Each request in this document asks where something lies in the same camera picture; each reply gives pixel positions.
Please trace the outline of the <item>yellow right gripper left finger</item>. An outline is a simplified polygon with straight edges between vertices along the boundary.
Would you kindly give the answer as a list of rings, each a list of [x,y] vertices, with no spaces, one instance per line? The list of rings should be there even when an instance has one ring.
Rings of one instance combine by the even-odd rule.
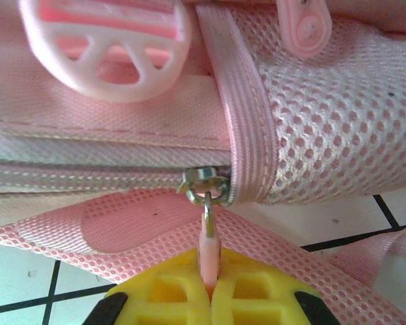
[[[83,325],[211,325],[197,250],[180,253],[112,287]]]

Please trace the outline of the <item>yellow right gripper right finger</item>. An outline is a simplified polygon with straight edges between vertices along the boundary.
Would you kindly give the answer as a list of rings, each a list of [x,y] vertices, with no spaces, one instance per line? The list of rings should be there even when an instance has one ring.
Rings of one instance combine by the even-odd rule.
[[[339,325],[312,286],[227,248],[210,316],[211,325]]]

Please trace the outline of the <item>pink backpack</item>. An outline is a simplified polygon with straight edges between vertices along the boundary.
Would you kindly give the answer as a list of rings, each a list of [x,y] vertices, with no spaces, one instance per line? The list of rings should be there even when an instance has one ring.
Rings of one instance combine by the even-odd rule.
[[[121,284],[191,249],[312,286],[339,325],[406,229],[321,260],[237,203],[406,186],[406,0],[0,0],[0,244]]]

